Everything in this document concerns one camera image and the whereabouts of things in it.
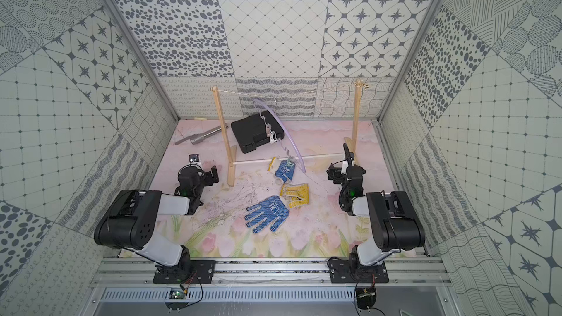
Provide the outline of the grey metal cylinder tool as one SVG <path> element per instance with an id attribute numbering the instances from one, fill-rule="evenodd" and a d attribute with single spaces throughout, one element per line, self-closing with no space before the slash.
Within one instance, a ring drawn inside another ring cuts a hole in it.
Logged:
<path id="1" fill-rule="evenodd" d="M 187 136 L 187 137 L 185 137 L 181 140 L 177 140 L 174 144 L 176 146 L 178 146 L 178 145 L 183 144 L 187 141 L 189 141 L 192 144 L 199 144 L 199 143 L 202 143 L 203 141 L 205 141 L 206 139 L 208 139 L 208 138 L 210 138 L 210 137 L 212 137 L 212 136 L 214 136 L 218 133 L 221 133 L 221 132 L 222 132 L 221 126 L 217 126 L 217 127 L 214 127 L 210 130 L 207 130 L 205 132 L 197 133 L 197 134 L 194 134 L 194 135 Z"/>

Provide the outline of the blue dotted glove flat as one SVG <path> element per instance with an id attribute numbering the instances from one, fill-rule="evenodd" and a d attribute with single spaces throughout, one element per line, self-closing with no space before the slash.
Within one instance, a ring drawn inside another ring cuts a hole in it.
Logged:
<path id="1" fill-rule="evenodd" d="M 281 225 L 288 219 L 290 211 L 279 196 L 270 196 L 261 202 L 246 208 L 244 221 L 254 234 L 265 228 L 276 233 Z"/>

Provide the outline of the white clothes peg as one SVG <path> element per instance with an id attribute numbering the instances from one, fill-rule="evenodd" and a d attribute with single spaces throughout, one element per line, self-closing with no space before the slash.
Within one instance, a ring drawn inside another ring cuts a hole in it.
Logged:
<path id="1" fill-rule="evenodd" d="M 277 142 L 276 132 L 272 129 L 270 124 L 266 125 L 266 135 L 269 137 L 269 143 L 273 144 Z"/>

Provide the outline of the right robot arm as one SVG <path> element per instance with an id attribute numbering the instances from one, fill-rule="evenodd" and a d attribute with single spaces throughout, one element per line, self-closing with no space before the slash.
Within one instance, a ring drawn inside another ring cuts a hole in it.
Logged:
<path id="1" fill-rule="evenodd" d="M 424 228 L 406 192 L 365 193 L 366 170 L 358 165 L 331 164 L 326 172 L 328 180 L 341 186 L 340 209 L 350 216 L 369 219 L 371 237 L 352 249 L 348 258 L 352 268 L 379 267 L 395 253 L 425 245 Z"/>

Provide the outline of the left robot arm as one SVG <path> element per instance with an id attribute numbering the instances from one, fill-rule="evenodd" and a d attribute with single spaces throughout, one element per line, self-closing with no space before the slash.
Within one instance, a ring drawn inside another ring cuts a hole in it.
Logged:
<path id="1" fill-rule="evenodd" d="M 183 282 L 195 273 L 189 250 L 156 232 L 159 216 L 193 216 L 203 205 L 205 187 L 219 182 L 217 167 L 204 171 L 199 163 L 178 172 L 174 194 L 159 190 L 122 190 L 95 228 L 95 243 L 117 250 L 130 250 L 156 264 L 155 283 Z"/>

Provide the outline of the black plastic case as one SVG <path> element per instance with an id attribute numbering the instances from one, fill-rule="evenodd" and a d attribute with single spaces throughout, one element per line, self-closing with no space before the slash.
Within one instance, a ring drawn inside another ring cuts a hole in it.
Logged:
<path id="1" fill-rule="evenodd" d="M 277 139 L 284 139 L 285 131 L 269 111 L 262 111 L 231 123 L 234 137 L 243 154 L 253 152 L 269 143 L 266 125 L 270 124 L 276 132 Z"/>

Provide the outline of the green circuit board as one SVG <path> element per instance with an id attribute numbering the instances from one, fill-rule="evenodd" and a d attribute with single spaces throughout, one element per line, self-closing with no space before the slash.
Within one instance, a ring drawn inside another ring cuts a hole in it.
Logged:
<path id="1" fill-rule="evenodd" d="M 182 289 L 172 289 L 168 298 L 170 300 L 185 300 L 187 298 L 187 294 Z"/>

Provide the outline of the blue dotted glove with logo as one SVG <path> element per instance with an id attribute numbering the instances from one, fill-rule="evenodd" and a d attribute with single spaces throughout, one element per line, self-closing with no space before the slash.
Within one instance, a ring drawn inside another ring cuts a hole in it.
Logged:
<path id="1" fill-rule="evenodd" d="M 275 178 L 281 184 L 287 184 L 294 177 L 296 164 L 290 160 L 282 160 L 279 167 L 275 171 Z"/>

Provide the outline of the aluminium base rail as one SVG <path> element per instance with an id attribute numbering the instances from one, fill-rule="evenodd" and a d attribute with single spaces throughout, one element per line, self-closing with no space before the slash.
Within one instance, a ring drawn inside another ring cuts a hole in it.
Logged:
<path id="1" fill-rule="evenodd" d="M 205 258 L 193 263 L 187 280 L 204 287 L 320 287 L 371 285 L 384 287 L 450 287 L 438 257 L 391 257 L 374 276 L 353 279 L 343 262 L 326 258 Z M 93 287 L 152 287 L 157 267 L 142 258 L 105 258 L 92 279 Z"/>

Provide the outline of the yellow dotted work glove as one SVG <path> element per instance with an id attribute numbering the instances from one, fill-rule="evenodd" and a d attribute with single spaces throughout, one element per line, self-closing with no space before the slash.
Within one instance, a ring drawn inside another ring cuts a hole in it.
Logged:
<path id="1" fill-rule="evenodd" d="M 308 184 L 284 184 L 281 187 L 280 195 L 288 201 L 288 208 L 290 209 L 307 205 L 310 201 Z"/>

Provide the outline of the black connector box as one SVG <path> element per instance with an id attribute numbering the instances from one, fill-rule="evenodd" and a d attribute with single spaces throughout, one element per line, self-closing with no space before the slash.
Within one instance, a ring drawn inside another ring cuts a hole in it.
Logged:
<path id="1" fill-rule="evenodd" d="M 356 287 L 355 288 L 356 306 L 359 310 L 371 310 L 377 301 L 377 291 L 375 287 Z"/>

